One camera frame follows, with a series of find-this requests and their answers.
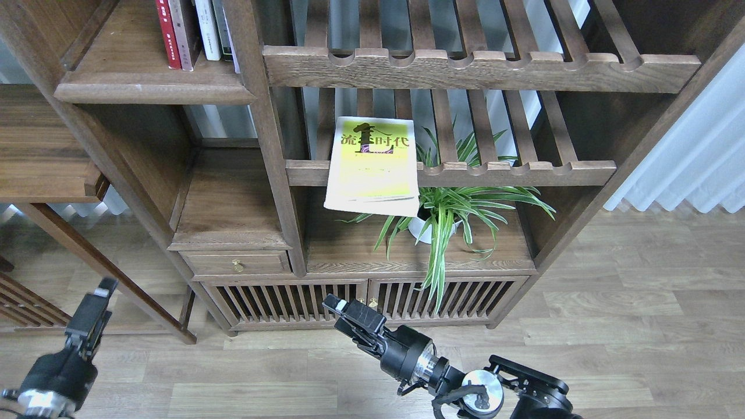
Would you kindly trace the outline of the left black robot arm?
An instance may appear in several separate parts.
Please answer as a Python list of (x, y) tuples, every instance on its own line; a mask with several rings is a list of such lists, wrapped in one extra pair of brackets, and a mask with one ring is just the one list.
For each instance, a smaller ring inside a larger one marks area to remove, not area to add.
[(103, 278), (69, 321), (64, 348), (40, 356), (19, 388), (3, 390), (3, 398), (26, 409), (19, 418), (72, 418), (82, 408), (98, 375), (93, 358), (112, 315), (108, 304), (118, 284), (117, 279)]

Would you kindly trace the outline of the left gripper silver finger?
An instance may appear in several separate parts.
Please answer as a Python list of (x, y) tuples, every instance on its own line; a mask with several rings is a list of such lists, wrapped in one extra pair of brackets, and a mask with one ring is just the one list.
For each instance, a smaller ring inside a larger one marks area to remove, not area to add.
[(119, 281), (102, 278), (91, 293), (84, 295), (66, 329), (65, 348), (75, 350), (97, 350), (112, 312), (108, 304)]

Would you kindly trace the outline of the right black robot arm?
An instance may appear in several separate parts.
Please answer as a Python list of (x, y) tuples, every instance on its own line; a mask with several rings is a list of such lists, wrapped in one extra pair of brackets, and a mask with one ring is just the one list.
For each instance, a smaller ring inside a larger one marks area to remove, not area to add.
[(385, 316), (362, 302), (328, 294), (324, 307), (337, 315), (335, 328), (399, 382), (398, 395), (428, 390), (436, 418), (444, 416), (444, 405), (456, 408), (460, 418), (493, 418), (503, 405), (505, 389), (519, 398), (513, 418), (576, 417), (562, 380), (496, 355), (486, 368), (463, 373), (437, 355), (428, 336), (405, 325), (391, 331), (384, 326)]

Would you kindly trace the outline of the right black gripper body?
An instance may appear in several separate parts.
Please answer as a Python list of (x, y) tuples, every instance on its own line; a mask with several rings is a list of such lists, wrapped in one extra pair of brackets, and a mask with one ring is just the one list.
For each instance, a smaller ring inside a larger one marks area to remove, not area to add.
[(376, 335), (357, 329), (357, 347), (380, 361), (389, 376), (401, 382), (427, 382), (436, 365), (432, 339), (401, 325), (395, 331), (383, 329)]

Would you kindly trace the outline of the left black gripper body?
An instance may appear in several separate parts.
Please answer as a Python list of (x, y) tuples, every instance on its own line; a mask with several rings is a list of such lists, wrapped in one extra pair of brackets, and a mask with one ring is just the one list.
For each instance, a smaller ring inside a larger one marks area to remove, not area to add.
[(66, 346), (63, 350), (40, 356), (22, 382), (19, 400), (37, 393), (53, 392), (81, 408), (98, 376), (93, 365), (97, 349)]

